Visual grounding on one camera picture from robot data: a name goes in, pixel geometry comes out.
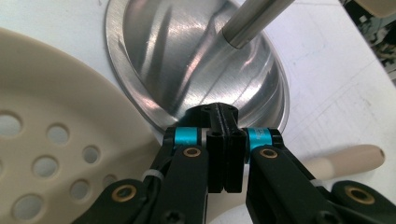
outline hole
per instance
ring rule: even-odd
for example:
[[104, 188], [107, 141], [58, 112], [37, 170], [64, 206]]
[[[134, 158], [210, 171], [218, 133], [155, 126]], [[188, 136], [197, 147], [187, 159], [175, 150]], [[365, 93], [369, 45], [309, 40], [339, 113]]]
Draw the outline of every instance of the hole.
[[201, 155], [201, 150], [195, 147], [189, 147], [184, 149], [183, 154], [186, 157], [197, 157], [199, 155]]
[[272, 149], [263, 149], [260, 151], [260, 154], [268, 159], [273, 159], [277, 157], [277, 153]]
[[30, 220], [40, 213], [43, 200], [36, 195], [26, 195], [20, 198], [14, 205], [12, 213], [16, 219]]
[[346, 190], [346, 195], [357, 203], [362, 203], [362, 204], [375, 203], [374, 196], [369, 192], [365, 191], [364, 189], [360, 189], [353, 186], [346, 186], [345, 190]]
[[62, 146], [69, 140], [69, 133], [64, 126], [54, 125], [49, 128], [47, 137], [53, 144]]
[[12, 137], [21, 132], [21, 122], [9, 114], [0, 114], [0, 136]]
[[99, 158], [99, 150], [96, 147], [86, 147], [82, 154], [87, 163], [94, 163]]
[[136, 187], [133, 185], [122, 185], [114, 189], [111, 194], [113, 201], [118, 203], [124, 203], [131, 200], [136, 195]]
[[42, 157], [33, 164], [33, 173], [40, 177], [50, 177], [58, 170], [58, 162], [51, 157]]
[[363, 193], [360, 190], [353, 189], [352, 191], [350, 191], [350, 193], [357, 199], [360, 199], [360, 200], [367, 200], [368, 199], [367, 194]]
[[116, 182], [117, 178], [114, 175], [107, 175], [103, 178], [103, 188], [107, 188], [107, 186], [111, 185], [112, 183]]
[[75, 200], [83, 200], [88, 197], [90, 193], [90, 186], [84, 180], [76, 181], [71, 189], [70, 189], [70, 196]]

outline stainless steel bowl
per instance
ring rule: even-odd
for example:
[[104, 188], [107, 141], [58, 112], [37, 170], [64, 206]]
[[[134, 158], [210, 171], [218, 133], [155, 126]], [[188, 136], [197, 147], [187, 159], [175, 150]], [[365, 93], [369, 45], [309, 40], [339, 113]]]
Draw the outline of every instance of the stainless steel bowl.
[[240, 127], [276, 127], [289, 114], [289, 89], [265, 34], [242, 49], [221, 28], [237, 10], [226, 0], [111, 0], [106, 38], [123, 90], [159, 131], [193, 106], [239, 109]]

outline screw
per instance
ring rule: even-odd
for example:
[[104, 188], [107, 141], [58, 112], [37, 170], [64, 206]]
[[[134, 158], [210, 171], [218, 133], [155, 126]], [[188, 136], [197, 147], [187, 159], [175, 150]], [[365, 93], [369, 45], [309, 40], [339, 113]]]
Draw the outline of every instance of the screw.
[[328, 211], [320, 211], [317, 214], [318, 224], [341, 224], [342, 221], [335, 214]]
[[186, 216], [178, 211], [167, 211], [163, 213], [161, 224], [185, 224]]

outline white cord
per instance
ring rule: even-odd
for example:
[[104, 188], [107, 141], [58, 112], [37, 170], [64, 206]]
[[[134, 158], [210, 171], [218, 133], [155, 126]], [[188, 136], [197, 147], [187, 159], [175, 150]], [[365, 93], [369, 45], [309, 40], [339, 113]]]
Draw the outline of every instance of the white cord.
[[163, 173], [161, 173], [160, 171], [149, 169], [145, 173], [143, 173], [142, 181], [145, 180], [146, 176], [148, 176], [148, 175], [155, 176], [155, 177], [159, 178], [161, 181], [163, 181], [165, 179], [165, 177], [163, 176]]

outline white table surface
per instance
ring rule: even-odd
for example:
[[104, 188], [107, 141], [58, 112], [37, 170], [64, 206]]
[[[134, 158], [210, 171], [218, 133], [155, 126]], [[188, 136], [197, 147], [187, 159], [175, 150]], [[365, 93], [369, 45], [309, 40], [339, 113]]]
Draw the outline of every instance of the white table surface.
[[[0, 27], [52, 45], [119, 86], [106, 52], [107, 2], [2, 0]], [[366, 184], [396, 203], [396, 90], [339, 2], [296, 0], [265, 32], [290, 86], [286, 146], [308, 159], [378, 145], [386, 154], [380, 168], [343, 179]], [[214, 223], [248, 220], [246, 210], [239, 210]]]

